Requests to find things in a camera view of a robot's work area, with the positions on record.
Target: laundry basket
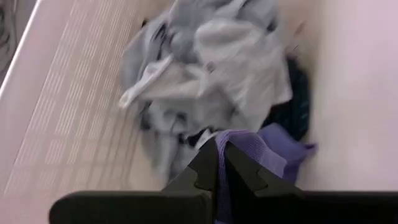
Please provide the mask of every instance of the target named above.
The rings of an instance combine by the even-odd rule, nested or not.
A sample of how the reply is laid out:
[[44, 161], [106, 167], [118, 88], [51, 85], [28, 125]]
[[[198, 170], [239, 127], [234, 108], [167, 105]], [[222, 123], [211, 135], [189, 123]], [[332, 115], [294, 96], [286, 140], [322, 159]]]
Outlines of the laundry basket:
[[[134, 108], [117, 107], [121, 96], [118, 70], [123, 50], [143, 19], [158, 15], [171, 2], [37, 1], [0, 89], [0, 223], [47, 223], [51, 204], [78, 190], [161, 188], [142, 151]], [[310, 44], [298, 40], [301, 43], [298, 49], [308, 53], [308, 57], [301, 58], [302, 64], [314, 72], [318, 49], [314, 27], [318, 21], [312, 16], [319, 16], [320, 7], [314, 1], [280, 2], [281, 6], [292, 6], [282, 11], [282, 19], [292, 33], [301, 22], [307, 23], [304, 33]], [[297, 16], [296, 6], [306, 11]], [[375, 9], [367, 5], [365, 12]], [[355, 13], [362, 19], [366, 14]], [[347, 32], [344, 28], [355, 25], [347, 22], [350, 15], [342, 11], [339, 21], [336, 16], [326, 14], [325, 24], [333, 24], [332, 18], [336, 19], [335, 24], [345, 24], [331, 26], [326, 32], [329, 35], [326, 40], [332, 46], [346, 43], [342, 38]], [[378, 22], [388, 24], [382, 19]], [[355, 47], [361, 46], [355, 39], [350, 41], [355, 42]], [[311, 190], [398, 189], [398, 175], [388, 167], [396, 156], [380, 156], [376, 152], [397, 154], [391, 148], [391, 134], [378, 133], [386, 133], [383, 128], [393, 131], [392, 127], [398, 127], [396, 122], [388, 122], [397, 121], [394, 119], [397, 108], [386, 111], [387, 101], [393, 101], [397, 93], [389, 92], [392, 84], [387, 89], [377, 89], [380, 83], [354, 84], [345, 76], [347, 71], [340, 73], [330, 68], [341, 63], [335, 55], [321, 55], [322, 62], [330, 65], [321, 63], [316, 74], [324, 75], [312, 77], [313, 121], [308, 138], [318, 143], [319, 150], [301, 170], [298, 186]], [[377, 98], [368, 93], [366, 86], [387, 96], [375, 102], [376, 109], [366, 103], [366, 97]], [[369, 122], [364, 114], [376, 119]], [[365, 128], [372, 124], [378, 128]]]

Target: white surface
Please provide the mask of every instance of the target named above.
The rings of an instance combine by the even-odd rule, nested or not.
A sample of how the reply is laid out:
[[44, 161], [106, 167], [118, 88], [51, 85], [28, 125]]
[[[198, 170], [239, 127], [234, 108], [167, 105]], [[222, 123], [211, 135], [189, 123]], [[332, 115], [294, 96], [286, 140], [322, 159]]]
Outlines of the white surface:
[[398, 190], [398, 2], [325, 1], [313, 79], [316, 156], [298, 186]]

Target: purple towel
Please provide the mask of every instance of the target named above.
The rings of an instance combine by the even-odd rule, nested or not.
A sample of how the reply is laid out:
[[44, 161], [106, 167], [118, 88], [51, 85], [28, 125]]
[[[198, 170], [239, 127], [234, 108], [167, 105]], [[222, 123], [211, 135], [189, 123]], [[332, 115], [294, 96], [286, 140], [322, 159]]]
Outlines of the purple towel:
[[224, 149], [228, 141], [275, 175], [293, 183], [297, 178], [300, 163], [313, 147], [295, 142], [278, 124], [265, 127], [259, 131], [259, 134], [245, 130], [228, 130], [219, 133], [216, 137], [219, 153], [217, 223], [232, 223], [224, 163]]
[[295, 183], [300, 164], [308, 153], [315, 148], [314, 144], [303, 144], [294, 140], [279, 124], [273, 123], [258, 132], [267, 146], [287, 161], [283, 179]]

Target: plastic laundry basket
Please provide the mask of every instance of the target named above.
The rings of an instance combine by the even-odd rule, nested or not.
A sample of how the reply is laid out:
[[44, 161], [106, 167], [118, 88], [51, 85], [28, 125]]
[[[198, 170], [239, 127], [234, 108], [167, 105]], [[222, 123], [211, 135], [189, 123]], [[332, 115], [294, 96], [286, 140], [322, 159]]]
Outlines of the plastic laundry basket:
[[[303, 64], [315, 68], [315, 61], [309, 58], [317, 58], [314, 27], [319, 21], [312, 16], [317, 18], [321, 7], [310, 0], [280, 2], [289, 8], [282, 11], [287, 30], [294, 33], [301, 22], [307, 24], [304, 37], [311, 44], [302, 44], [299, 39], [298, 50], [310, 55], [304, 57]], [[118, 69], [123, 50], [142, 20], [154, 17], [170, 3], [38, 1], [0, 89], [0, 223], [46, 223], [51, 204], [77, 190], [161, 187], [142, 152], [133, 108], [123, 111], [117, 107], [121, 96]], [[377, 3], [337, 0], [325, 7], [329, 10], [324, 12], [322, 27], [327, 29], [322, 32], [322, 41], [327, 44], [321, 45], [321, 52], [327, 54], [320, 54], [317, 76], [313, 77], [309, 135], [319, 143], [319, 151], [303, 166], [299, 187], [398, 189], [393, 169], [398, 158], [393, 147], [396, 137], [391, 134], [398, 127], [398, 93], [393, 91], [397, 76], [372, 82], [374, 75], [368, 70], [343, 69], [344, 62], [355, 63], [349, 59], [356, 56], [369, 65], [370, 49], [383, 59], [373, 61], [377, 65], [373, 71], [388, 60], [370, 44], [380, 40], [377, 35], [367, 33], [374, 40], [367, 45], [359, 41], [363, 37], [359, 35], [363, 31], [358, 28], [363, 23], [359, 19], [366, 20], [367, 28], [376, 30], [375, 34], [391, 34], [397, 29], [393, 24], [396, 6], [385, 12]], [[358, 4], [363, 11], [354, 10]], [[390, 15], [389, 19], [383, 19], [382, 12]], [[367, 20], [375, 13], [381, 17]], [[355, 35], [347, 35], [350, 30]], [[345, 58], [333, 51], [342, 46], [347, 51]], [[349, 54], [355, 50], [359, 56]], [[390, 58], [398, 55], [394, 48], [389, 52]]]

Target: laundry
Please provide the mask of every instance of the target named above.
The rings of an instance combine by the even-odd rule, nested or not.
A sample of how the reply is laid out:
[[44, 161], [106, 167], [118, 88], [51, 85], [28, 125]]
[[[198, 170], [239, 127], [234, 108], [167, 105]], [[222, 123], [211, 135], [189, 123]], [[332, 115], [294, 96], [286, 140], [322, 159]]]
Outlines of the laundry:
[[295, 183], [299, 165], [314, 150], [314, 145], [295, 142], [278, 124], [260, 130], [258, 134], [250, 131], [228, 130], [216, 137], [219, 150], [218, 169], [218, 221], [232, 223], [229, 202], [229, 187], [225, 176], [224, 149], [231, 142], [278, 177]]
[[288, 57], [287, 63], [293, 97], [286, 103], [273, 106], [262, 127], [278, 123], [299, 141], [309, 129], [310, 90], [307, 74], [299, 67], [296, 59]]
[[274, 0], [176, 0], [135, 36], [121, 66], [119, 106], [139, 106], [165, 179], [195, 157], [190, 136], [257, 132], [292, 98]]
[[277, 123], [261, 129], [258, 135], [273, 152], [286, 160], [283, 179], [295, 183], [300, 164], [316, 148], [316, 145], [296, 141]]

